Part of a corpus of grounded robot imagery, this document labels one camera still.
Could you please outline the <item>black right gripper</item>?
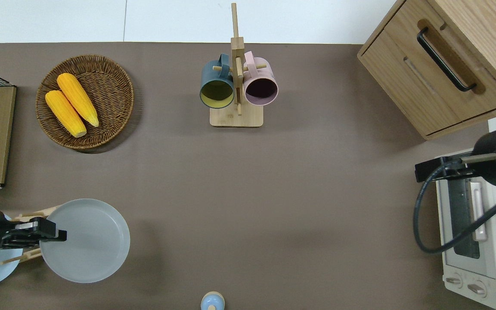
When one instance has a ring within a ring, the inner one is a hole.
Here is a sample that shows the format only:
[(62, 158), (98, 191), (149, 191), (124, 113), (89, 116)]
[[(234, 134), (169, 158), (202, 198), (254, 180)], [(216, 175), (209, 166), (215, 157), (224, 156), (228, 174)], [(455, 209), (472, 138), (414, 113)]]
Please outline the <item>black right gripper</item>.
[(422, 161), (421, 163), (415, 164), (415, 180), (417, 183), (422, 183), (433, 173), (435, 169), (440, 167), (442, 164), (454, 161), (454, 164), (444, 167), (441, 171), (441, 179), (455, 180), (455, 179), (466, 179), (474, 178), (476, 176), (476, 171), (467, 164), (462, 162), (460, 157), (441, 157), (434, 158), (427, 161)]

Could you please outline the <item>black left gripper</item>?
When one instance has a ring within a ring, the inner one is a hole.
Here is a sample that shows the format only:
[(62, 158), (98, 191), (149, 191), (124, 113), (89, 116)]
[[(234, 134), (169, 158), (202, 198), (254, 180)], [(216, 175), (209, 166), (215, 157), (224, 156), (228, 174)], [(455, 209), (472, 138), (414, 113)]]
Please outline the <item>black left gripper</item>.
[(42, 217), (28, 221), (8, 220), (0, 242), (0, 249), (25, 249), (39, 247), (40, 241), (65, 242), (67, 231), (57, 229), (56, 224)]

